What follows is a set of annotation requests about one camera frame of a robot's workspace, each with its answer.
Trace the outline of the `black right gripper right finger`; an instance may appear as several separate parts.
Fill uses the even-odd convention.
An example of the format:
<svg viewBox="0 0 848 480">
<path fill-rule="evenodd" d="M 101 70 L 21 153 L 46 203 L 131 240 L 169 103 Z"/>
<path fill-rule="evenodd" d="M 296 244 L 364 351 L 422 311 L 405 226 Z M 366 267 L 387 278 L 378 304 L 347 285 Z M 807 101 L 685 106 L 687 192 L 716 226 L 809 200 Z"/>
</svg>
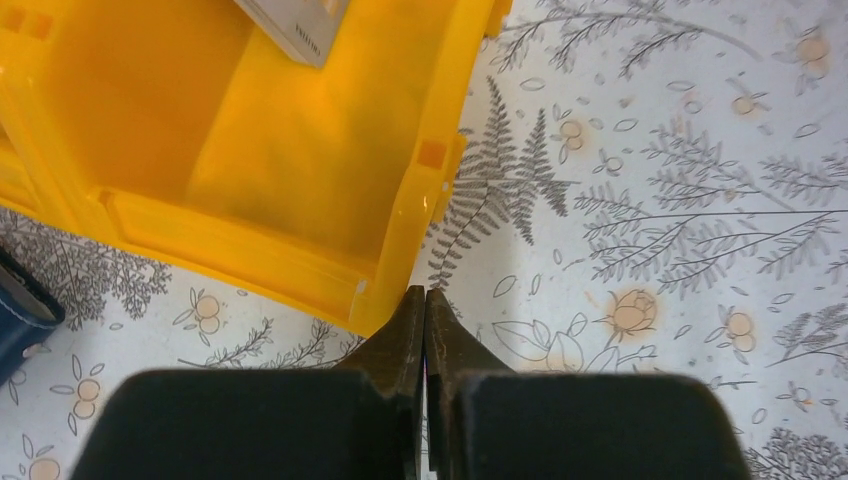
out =
<svg viewBox="0 0 848 480">
<path fill-rule="evenodd" d="M 441 479 L 746 479 L 730 419 L 676 374 L 517 372 L 426 295 L 429 466 Z"/>
</svg>

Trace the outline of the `blue leather card holder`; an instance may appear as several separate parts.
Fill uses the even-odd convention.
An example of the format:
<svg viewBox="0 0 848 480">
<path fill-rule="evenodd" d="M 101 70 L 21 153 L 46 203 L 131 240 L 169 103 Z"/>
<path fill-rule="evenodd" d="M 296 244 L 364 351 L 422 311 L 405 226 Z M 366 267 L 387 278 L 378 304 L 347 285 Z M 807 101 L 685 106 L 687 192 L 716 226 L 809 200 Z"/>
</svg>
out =
<svg viewBox="0 0 848 480">
<path fill-rule="evenodd" d="M 1 249 L 1 383 L 10 380 L 61 326 L 65 309 L 7 251 Z"/>
</svg>

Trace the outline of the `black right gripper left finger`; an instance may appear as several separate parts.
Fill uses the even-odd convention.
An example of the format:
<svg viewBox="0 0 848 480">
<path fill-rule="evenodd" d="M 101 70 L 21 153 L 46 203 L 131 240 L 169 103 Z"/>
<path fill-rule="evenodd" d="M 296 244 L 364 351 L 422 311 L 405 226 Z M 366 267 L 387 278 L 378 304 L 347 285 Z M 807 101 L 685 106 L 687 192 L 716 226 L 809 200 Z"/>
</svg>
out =
<svg viewBox="0 0 848 480">
<path fill-rule="evenodd" d="M 404 479 L 417 474 L 425 290 L 325 369 L 148 370 L 112 394 L 76 479 Z"/>
</svg>

